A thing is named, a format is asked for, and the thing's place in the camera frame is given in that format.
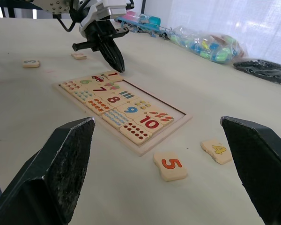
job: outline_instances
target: wooden tile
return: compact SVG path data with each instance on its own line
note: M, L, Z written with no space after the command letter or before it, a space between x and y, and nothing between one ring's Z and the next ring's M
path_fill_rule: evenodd
M120 132L137 145L143 144L152 137L152 133L146 131L142 126L136 124L134 121L121 126Z
M182 166L175 152L157 152L153 161L160 170L161 177L165 181L180 180L187 177L187 170Z
M202 149L207 152L217 163L223 165L231 161L232 154L216 138L201 143Z
M93 92L95 95L99 97L109 96L112 94L112 91L103 87L103 86L93 86L92 88L88 89L89 91Z
M77 84L77 82L74 80L63 82L60 84L60 86L69 93L78 91L81 88L81 86L79 84Z
M83 87L79 91L72 92L72 95L84 104L87 101L90 101L90 100L93 100L94 98L96 98L94 93L92 93L91 91L89 91L87 89L84 89Z
M119 82L123 80L123 77L120 75L118 71L108 71L104 73L104 76L111 80L112 82Z
M108 102L108 104L110 104L113 107L118 107L120 105L123 105L123 104L127 103L126 99L124 99L122 96L119 96L119 95L116 95L116 94L103 96L102 100Z
M97 115L101 115L102 113L107 112L110 109L113 109L113 107L111 105L109 105L107 102L104 102L99 97L96 97L96 98L93 98L93 100L87 101L85 103L85 105Z
M116 90L114 93L118 94L120 96L123 96L125 99L128 100L128 102L131 102L131 101L139 98L137 95L133 94L131 91L122 89L122 88Z
M86 55L84 55L83 53L78 53L78 52L77 53L72 53L71 55L76 60L85 60L87 58Z
M155 119L148 116L147 114L143 114L135 118L134 122L143 126L147 131L153 134L163 128L163 125L160 122L156 121Z
M157 120L158 122L161 122L163 126L169 125L171 122L174 121L173 117L171 117L163 109L157 106L150 107L150 110L147 111L147 114Z
M121 106L117 107L117 109L121 113L124 113L127 117L129 117L131 119L135 119L135 118L141 116L142 114L144 114L144 112L142 110L133 106L130 103L126 103L124 105L121 105Z
M105 85L109 81L108 79L106 79L106 77L99 76L99 75L92 75L92 76L88 76L88 77L84 77L84 78L78 78L75 80L84 85L97 84L100 86Z
M136 100L133 100L130 103L139 107L143 112L149 111L151 106L152 106L150 102L148 102L148 101L146 101L142 98L138 98Z
M132 120L116 109L103 113L102 118L116 129L120 129L121 126Z
M38 60L23 60L23 67L24 68L36 68L39 67L40 63Z
M109 90L112 90L112 92L116 92L117 90L120 89L120 86L117 83L114 83L114 82L107 82L104 85L104 87L109 89Z

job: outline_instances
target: number 5 puzzle piece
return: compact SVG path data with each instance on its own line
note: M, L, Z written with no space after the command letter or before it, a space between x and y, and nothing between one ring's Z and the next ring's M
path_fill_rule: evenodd
M117 71L108 71L104 73L104 76L112 82L119 82L123 80L123 77Z
M152 137L152 133L146 131L142 126L136 124L134 121L121 126L120 132L137 145L143 144Z
M24 68L36 68L39 67L40 63L38 60L23 60Z
M156 121L147 114L143 114L138 118L134 119L134 122L143 126L147 131L153 134L163 128L163 125L160 122Z
M144 114L142 110L140 110L137 107L134 107L130 103L126 103L124 105L117 107L117 110L119 110L121 113L124 113L130 119L135 119L141 116L142 114Z
M160 170L165 181L180 180L187 177L187 170L182 166L175 152L157 152L153 161Z
M233 159L231 151L226 149L217 139L202 142L201 147L214 161L221 165Z

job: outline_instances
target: number 7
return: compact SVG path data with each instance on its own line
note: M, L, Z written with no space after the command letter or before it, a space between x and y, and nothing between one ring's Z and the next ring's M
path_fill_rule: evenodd
M163 166L167 169L174 169L176 167L175 163L177 163L178 167L182 167L181 163L179 162L178 159L169 159L170 165L167 165L167 162L165 159L161 160L161 163L163 164Z
M97 90L93 90L93 91L102 91L102 90L106 90L104 87L100 87L101 89L97 89Z

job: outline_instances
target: black cable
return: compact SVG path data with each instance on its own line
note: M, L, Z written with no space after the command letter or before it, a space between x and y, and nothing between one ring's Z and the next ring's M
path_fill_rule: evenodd
M85 6L90 2L90 0L86 0L77 11L78 13L81 13L81 11L85 8Z
M71 0L71 2L70 2L70 10L73 9L73 4L74 4L74 0ZM73 28L75 27L75 25L76 25L76 22L73 21L71 26L70 26L70 28L68 29L58 16L56 17L56 19L60 22L61 26L65 29L66 32L71 32L73 30Z

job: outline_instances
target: number 9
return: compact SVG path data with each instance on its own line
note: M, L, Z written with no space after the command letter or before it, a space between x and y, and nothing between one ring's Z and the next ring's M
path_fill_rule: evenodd
M124 112L136 113L137 111L138 111L138 109L135 107L128 107L128 110L125 110Z

